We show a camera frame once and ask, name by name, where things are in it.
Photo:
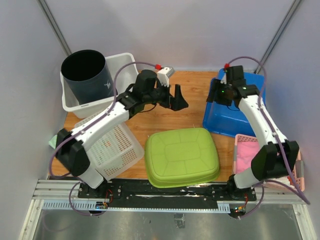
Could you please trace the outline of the blue plastic tub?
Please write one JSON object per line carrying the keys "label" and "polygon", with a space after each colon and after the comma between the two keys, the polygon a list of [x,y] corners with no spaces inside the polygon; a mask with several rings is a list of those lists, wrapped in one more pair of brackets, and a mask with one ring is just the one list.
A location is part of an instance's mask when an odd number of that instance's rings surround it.
{"label": "blue plastic tub", "polygon": [[[222,80],[224,76],[224,70],[220,69],[217,76],[211,80],[210,88],[215,79]],[[264,84],[263,75],[245,72],[244,77],[248,85],[256,85],[261,90]],[[211,133],[224,136],[235,137],[237,134],[243,134],[255,137],[247,118],[235,107],[234,103],[228,107],[216,102],[207,102],[202,126]]]}

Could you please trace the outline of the green plastic tub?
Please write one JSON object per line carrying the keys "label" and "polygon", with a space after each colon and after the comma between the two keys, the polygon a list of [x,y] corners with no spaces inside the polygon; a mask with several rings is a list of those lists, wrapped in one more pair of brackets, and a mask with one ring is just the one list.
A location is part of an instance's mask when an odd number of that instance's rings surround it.
{"label": "green plastic tub", "polygon": [[156,188],[177,188],[215,181],[219,155],[211,133],[202,128],[152,134],[144,146],[149,182]]}

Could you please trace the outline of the white plastic bin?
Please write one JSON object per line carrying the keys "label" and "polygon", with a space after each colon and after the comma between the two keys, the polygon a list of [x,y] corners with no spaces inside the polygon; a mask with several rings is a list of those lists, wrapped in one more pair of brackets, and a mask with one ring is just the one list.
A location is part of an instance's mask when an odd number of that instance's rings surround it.
{"label": "white plastic bin", "polygon": [[[125,52],[107,56],[105,60],[111,77],[114,78],[120,67],[127,63],[134,62],[135,58],[131,53]],[[135,83],[137,75],[138,70],[135,64],[127,66],[125,69],[123,69],[116,79],[117,93],[123,93],[130,84]],[[62,108],[68,113],[75,114],[75,116],[79,119],[85,119],[99,111],[106,109],[114,99],[113,97],[108,97],[86,104],[79,104],[79,101],[76,99],[62,75],[60,75],[60,82],[62,86]]]}

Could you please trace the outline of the white perforated basket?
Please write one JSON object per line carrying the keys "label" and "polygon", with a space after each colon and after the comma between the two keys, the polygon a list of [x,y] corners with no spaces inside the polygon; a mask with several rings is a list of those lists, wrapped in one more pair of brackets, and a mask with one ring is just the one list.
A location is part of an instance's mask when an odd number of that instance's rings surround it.
{"label": "white perforated basket", "polygon": [[143,156],[144,149],[125,124],[129,113],[125,109],[114,109],[89,129],[103,112],[92,118],[86,118],[75,125],[72,134],[80,133],[75,139],[82,146],[89,159],[89,167],[78,177],[92,188],[103,180],[111,180],[134,164]]}

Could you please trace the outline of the dark round bucket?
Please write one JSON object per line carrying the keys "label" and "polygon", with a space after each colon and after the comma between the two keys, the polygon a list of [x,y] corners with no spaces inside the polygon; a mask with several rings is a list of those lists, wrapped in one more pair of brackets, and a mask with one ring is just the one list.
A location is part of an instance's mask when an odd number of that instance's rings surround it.
{"label": "dark round bucket", "polygon": [[69,55],[61,73],[80,105],[115,95],[114,82],[104,55],[85,49]]}

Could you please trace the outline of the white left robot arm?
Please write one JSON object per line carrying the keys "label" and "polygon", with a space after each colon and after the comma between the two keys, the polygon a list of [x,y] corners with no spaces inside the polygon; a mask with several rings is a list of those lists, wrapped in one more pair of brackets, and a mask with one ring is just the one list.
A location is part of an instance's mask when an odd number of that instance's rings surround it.
{"label": "white left robot arm", "polygon": [[96,198],[107,193],[107,185],[103,182],[106,177],[89,158],[90,148],[114,127],[143,112],[146,105],[160,105],[173,111],[187,108],[180,85],[175,85],[174,95],[170,93],[169,78],[174,72],[172,67],[163,67],[158,72],[142,70],[135,83],[104,111],[82,126],[58,132],[54,156],[74,177],[85,182]]}

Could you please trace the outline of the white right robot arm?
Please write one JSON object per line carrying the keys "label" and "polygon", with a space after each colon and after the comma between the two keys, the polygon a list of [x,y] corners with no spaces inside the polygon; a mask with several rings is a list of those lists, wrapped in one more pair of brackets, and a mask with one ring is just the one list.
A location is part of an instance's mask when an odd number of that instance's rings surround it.
{"label": "white right robot arm", "polygon": [[240,199],[245,190],[281,177],[294,178],[300,147],[279,130],[268,113],[263,88],[266,78],[244,72],[241,65],[226,66],[211,80],[203,127],[235,137],[255,136],[259,150],[250,165],[228,180],[227,196]]}

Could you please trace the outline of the pink perforated basket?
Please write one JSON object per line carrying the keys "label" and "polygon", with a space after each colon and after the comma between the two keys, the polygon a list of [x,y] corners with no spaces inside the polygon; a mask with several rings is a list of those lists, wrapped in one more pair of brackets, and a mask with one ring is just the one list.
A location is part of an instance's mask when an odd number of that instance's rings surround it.
{"label": "pink perforated basket", "polygon": [[[237,145],[239,142],[258,142],[256,137],[244,135],[244,134],[236,134],[235,142],[234,142],[234,151],[233,151],[233,165],[232,165],[232,173],[236,174],[236,160],[237,160]],[[304,163],[301,159],[301,153],[298,152],[297,159],[295,162],[295,166],[293,168],[292,174],[294,179],[299,186],[300,190],[303,192],[305,190],[305,177],[304,177]]]}

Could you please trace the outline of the pink folded cloth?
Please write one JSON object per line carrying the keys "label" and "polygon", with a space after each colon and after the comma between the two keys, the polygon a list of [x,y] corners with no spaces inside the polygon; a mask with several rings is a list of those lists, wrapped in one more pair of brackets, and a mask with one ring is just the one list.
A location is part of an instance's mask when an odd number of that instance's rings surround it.
{"label": "pink folded cloth", "polygon": [[251,162],[260,150],[258,142],[244,141],[237,144],[235,173],[242,173],[251,166]]}

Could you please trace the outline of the green printed cloth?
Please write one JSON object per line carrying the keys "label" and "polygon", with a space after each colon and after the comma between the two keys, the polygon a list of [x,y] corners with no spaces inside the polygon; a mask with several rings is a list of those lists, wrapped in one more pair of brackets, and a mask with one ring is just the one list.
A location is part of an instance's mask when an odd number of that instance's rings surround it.
{"label": "green printed cloth", "polygon": [[50,146],[51,148],[53,148],[54,150],[56,149],[57,138],[58,138],[58,136],[57,136],[57,135],[54,135],[54,136],[50,139],[50,141],[48,142],[49,146]]}

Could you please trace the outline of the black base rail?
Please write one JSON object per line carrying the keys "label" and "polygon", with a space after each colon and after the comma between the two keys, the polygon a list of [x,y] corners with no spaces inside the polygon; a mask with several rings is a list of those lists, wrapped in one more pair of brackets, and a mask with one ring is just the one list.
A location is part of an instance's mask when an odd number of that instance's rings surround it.
{"label": "black base rail", "polygon": [[39,180],[32,198],[44,210],[77,210],[84,214],[116,212],[226,213],[244,211],[257,200],[253,189],[234,195],[224,182],[208,182],[176,188],[156,188],[147,179],[116,178],[90,188],[72,178]]}

